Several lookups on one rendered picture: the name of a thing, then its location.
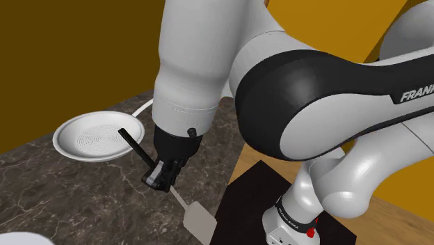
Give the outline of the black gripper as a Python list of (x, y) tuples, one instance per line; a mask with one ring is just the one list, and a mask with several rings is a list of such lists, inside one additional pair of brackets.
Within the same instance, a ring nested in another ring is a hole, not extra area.
[(187, 159), (198, 151), (201, 141), (202, 136), (175, 136), (155, 125), (153, 143), (158, 163), (142, 176), (141, 182), (153, 190), (168, 193)]

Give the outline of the white dotted shallow bowl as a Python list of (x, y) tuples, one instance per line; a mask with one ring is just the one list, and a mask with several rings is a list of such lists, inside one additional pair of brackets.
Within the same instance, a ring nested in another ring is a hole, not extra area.
[(118, 111), (96, 111), (64, 122), (54, 132), (52, 143), (59, 153), (70, 159), (110, 161), (132, 151), (132, 147), (118, 133), (122, 128), (137, 143), (145, 136), (143, 123), (132, 115)]

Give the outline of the black robot stand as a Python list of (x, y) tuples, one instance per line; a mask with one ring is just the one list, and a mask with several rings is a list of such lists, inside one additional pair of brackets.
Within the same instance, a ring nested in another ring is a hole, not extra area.
[(226, 188), (210, 245), (268, 245), (262, 215), (290, 186), (265, 162), (258, 161)]

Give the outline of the white round dish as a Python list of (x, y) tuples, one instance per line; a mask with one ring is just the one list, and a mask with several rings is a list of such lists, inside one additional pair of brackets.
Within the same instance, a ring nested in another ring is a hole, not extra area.
[(0, 245), (55, 245), (50, 239), (33, 232), (0, 234)]

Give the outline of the black handled grey spatula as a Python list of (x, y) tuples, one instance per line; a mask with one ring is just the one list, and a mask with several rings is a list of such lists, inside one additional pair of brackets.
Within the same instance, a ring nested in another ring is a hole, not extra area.
[[(156, 164), (150, 156), (142, 149), (139, 144), (132, 138), (126, 129), (118, 130), (119, 135), (132, 147), (132, 149), (140, 156), (140, 158), (151, 168)], [(174, 186), (170, 186), (169, 192), (177, 199), (184, 208), (184, 227), (197, 239), (202, 245), (210, 245), (214, 231), (216, 229), (217, 220), (210, 214), (198, 201), (193, 201), (188, 204), (175, 190)]]

